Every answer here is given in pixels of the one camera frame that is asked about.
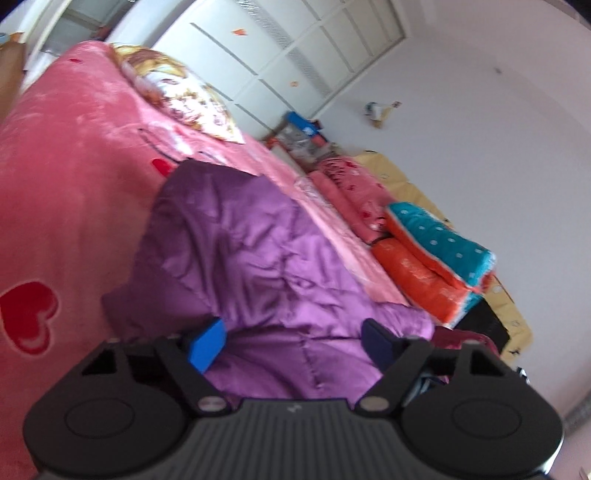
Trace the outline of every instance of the pink blanket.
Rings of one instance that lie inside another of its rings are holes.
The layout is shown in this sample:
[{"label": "pink blanket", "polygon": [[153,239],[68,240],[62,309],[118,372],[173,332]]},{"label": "pink blanket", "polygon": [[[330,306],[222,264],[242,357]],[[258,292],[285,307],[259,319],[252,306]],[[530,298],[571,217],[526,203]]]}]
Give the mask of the pink blanket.
[{"label": "pink blanket", "polygon": [[111,333],[100,297],[125,281],[163,153],[264,174],[299,201],[375,300],[405,303],[309,180],[251,138],[227,144],[144,102],[104,44],[63,55],[0,127],[0,478],[34,473],[21,438],[33,404]]}]

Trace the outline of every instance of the decorative patterned strip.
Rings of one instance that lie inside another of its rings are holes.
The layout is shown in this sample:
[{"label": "decorative patterned strip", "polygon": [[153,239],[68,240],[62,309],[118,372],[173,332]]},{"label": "decorative patterned strip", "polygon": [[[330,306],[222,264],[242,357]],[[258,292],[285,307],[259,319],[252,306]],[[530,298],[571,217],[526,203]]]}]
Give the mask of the decorative patterned strip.
[{"label": "decorative patterned strip", "polygon": [[310,83],[320,92],[322,97],[330,95],[332,89],[320,76],[320,73],[314,68],[310,61],[304,56],[299,48],[292,49],[287,56],[294,65],[304,74]]},{"label": "decorative patterned strip", "polygon": [[[293,43],[293,39],[283,29],[270,14],[261,7],[256,0],[234,0],[246,13],[248,13],[255,22],[269,34],[269,36],[281,48],[287,48]],[[319,91],[322,97],[330,95],[332,89],[320,76],[320,73],[314,68],[310,61],[298,49],[291,50],[287,57],[294,63],[310,83]]]},{"label": "decorative patterned strip", "polygon": [[234,0],[246,13],[248,13],[261,28],[266,31],[281,47],[287,48],[293,43],[283,27],[269,15],[267,10],[261,7],[255,0]]}]

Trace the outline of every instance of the quilted purple cloth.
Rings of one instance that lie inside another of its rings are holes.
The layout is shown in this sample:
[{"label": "quilted purple cloth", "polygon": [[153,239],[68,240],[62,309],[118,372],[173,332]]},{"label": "quilted purple cloth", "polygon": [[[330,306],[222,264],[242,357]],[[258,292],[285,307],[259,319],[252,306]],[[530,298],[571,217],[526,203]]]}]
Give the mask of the quilted purple cloth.
[{"label": "quilted purple cloth", "polygon": [[299,204],[266,177],[187,160],[158,195],[128,283],[103,297],[118,335],[153,338],[212,316],[228,342],[206,376],[236,402],[356,401],[379,377],[372,317],[430,339],[422,310],[375,303]]}]

